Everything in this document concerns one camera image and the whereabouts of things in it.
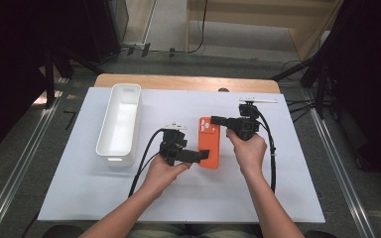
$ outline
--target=person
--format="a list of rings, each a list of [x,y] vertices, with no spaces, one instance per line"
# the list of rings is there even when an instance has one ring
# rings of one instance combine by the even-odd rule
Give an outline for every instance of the person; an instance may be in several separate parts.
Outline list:
[[[263,236],[305,237],[281,206],[263,176],[262,163],[267,149],[264,138],[255,134],[250,140],[242,141],[229,129],[226,135],[234,146],[237,163],[249,188]],[[177,176],[190,167],[189,163],[171,167],[162,156],[156,156],[141,187],[80,237],[126,237],[145,209],[162,195],[163,190],[174,182]]]

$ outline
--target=white plastic container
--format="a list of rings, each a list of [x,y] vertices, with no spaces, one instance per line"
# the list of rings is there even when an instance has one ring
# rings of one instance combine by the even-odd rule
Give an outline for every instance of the white plastic container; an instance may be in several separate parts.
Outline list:
[[[141,121],[141,86],[119,83],[112,87],[96,153],[110,167],[130,167]]]

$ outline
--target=person's right hand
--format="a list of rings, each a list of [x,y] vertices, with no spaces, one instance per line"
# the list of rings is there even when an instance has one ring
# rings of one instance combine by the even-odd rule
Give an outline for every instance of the person's right hand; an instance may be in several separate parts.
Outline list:
[[[236,154],[240,171],[244,175],[250,172],[262,173],[262,163],[267,149],[265,139],[255,133],[250,140],[242,141],[230,129],[227,129],[226,135],[234,146],[234,154]]]

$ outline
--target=floor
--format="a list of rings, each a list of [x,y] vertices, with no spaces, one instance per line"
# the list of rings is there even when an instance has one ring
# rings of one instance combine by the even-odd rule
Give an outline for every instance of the floor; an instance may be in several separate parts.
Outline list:
[[[132,16],[130,26],[141,27],[129,28],[125,43],[137,47],[151,43],[152,51],[168,51],[170,48],[182,51],[185,48],[183,11],[186,0],[127,0],[127,3]],[[191,49],[197,47],[201,40],[200,27],[201,22],[192,23],[194,34],[191,34]],[[153,53],[141,58],[135,53],[132,56],[118,56],[100,67],[118,73],[268,78],[298,63],[298,60],[287,29],[206,23],[202,48],[192,56],[177,55],[170,59],[166,55]],[[3,210],[0,237],[41,237],[52,225],[60,223],[35,221],[35,214],[40,210],[74,125],[73,112],[80,110],[86,90],[95,80],[95,75],[89,70],[75,62],[72,64],[75,69],[73,79],[60,80],[56,76],[56,88],[63,93],[59,107],[55,108],[42,143],[36,148],[35,156],[31,158],[24,178],[18,184],[17,193],[14,197],[7,197],[6,201],[10,206]],[[279,82],[280,90],[287,99],[302,100],[314,95],[299,86],[298,79],[302,75],[301,71]],[[43,113],[43,104],[39,101],[0,146],[0,192],[5,189],[11,172],[17,167]],[[294,119],[301,113],[293,114]],[[303,230],[324,230],[337,237],[381,237],[381,174],[365,173],[356,166],[344,132],[328,112],[322,121],[315,118],[315,113],[308,110],[305,116],[295,122],[295,128],[311,169],[327,224],[299,226]],[[318,128],[323,127],[328,131],[336,152],[324,146],[323,135],[318,132]],[[372,233],[366,231],[363,233],[366,235],[359,235],[352,218],[355,214],[347,206],[347,200],[352,196],[344,192],[343,183],[335,178],[335,164],[332,161],[335,158],[341,162],[349,184],[354,186],[354,198],[359,199],[360,207],[373,229]],[[86,228],[92,222],[70,224]]]

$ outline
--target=orange smartphone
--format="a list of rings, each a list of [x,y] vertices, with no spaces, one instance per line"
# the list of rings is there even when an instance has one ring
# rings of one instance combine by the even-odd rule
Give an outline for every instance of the orange smartphone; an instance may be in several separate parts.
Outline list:
[[[219,125],[210,123],[211,117],[199,118],[197,149],[209,150],[208,159],[201,160],[199,165],[204,168],[215,170],[219,161]]]

